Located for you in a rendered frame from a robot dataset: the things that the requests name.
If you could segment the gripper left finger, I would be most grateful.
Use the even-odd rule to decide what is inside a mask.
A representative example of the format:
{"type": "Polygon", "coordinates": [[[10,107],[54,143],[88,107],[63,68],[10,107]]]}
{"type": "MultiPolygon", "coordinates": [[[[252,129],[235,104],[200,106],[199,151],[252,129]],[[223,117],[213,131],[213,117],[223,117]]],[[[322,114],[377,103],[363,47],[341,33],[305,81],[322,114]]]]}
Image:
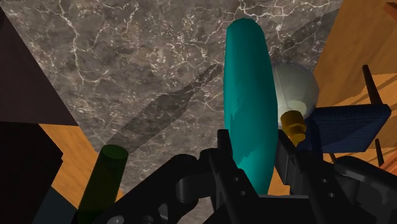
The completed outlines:
{"type": "Polygon", "coordinates": [[[101,214],[101,224],[178,224],[199,199],[210,197],[214,212],[203,224],[256,224],[259,197],[232,158],[226,129],[217,147],[198,158],[178,154],[101,214]]]}

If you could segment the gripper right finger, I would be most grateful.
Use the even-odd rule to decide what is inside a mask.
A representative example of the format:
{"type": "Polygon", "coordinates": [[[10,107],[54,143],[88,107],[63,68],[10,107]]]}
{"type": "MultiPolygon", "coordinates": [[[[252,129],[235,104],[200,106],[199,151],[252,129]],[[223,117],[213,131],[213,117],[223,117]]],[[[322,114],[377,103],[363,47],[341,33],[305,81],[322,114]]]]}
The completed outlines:
{"type": "Polygon", "coordinates": [[[275,168],[303,224],[397,224],[397,176],[352,156],[331,164],[278,131],[275,168]]]}

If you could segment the teal oval plate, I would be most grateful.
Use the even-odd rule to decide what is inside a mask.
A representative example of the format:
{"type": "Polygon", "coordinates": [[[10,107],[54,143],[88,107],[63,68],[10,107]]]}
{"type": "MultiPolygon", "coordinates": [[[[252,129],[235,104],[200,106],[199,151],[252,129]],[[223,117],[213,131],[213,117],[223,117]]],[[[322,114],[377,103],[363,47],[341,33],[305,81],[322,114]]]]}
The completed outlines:
{"type": "Polygon", "coordinates": [[[265,35],[253,19],[240,18],[226,29],[223,95],[233,159],[265,195],[277,148],[277,98],[265,35]]]}

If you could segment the blue seat dark-legged chair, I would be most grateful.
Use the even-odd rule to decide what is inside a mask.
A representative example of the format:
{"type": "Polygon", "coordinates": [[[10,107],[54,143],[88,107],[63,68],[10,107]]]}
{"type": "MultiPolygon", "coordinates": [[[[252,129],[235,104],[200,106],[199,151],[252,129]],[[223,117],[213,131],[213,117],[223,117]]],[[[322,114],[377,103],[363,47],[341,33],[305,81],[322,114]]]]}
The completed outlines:
{"type": "Polygon", "coordinates": [[[369,104],[315,108],[305,119],[306,139],[298,150],[308,150],[322,157],[324,153],[364,152],[391,116],[367,65],[362,67],[369,104]]]}

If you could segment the pale round flask yellow stopper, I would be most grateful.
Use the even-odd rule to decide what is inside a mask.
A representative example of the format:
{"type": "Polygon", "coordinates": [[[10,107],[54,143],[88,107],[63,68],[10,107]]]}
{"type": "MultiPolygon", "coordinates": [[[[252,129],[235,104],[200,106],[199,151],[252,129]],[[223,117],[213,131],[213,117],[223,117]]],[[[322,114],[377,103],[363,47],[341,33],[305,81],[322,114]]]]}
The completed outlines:
{"type": "Polygon", "coordinates": [[[319,87],[306,67],[297,63],[272,67],[278,105],[278,126],[296,146],[307,137],[305,119],[317,106],[319,87]]]}

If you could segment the dark green bottle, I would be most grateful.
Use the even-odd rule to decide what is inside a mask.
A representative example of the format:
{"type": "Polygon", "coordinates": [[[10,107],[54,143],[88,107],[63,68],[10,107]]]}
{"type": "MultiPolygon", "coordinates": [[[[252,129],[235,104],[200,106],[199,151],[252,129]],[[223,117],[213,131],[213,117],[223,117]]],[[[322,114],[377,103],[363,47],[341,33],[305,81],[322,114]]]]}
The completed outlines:
{"type": "Polygon", "coordinates": [[[121,146],[102,147],[78,206],[77,224],[94,224],[115,203],[128,156],[121,146]]]}

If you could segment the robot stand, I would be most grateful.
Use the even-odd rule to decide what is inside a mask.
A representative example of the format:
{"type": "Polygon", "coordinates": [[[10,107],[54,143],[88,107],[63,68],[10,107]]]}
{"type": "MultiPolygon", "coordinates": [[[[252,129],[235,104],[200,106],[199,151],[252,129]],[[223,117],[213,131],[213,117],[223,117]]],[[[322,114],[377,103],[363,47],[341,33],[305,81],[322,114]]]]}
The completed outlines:
{"type": "Polygon", "coordinates": [[[0,8],[0,224],[70,224],[75,208],[52,186],[60,148],[41,124],[75,125],[0,8]]]}

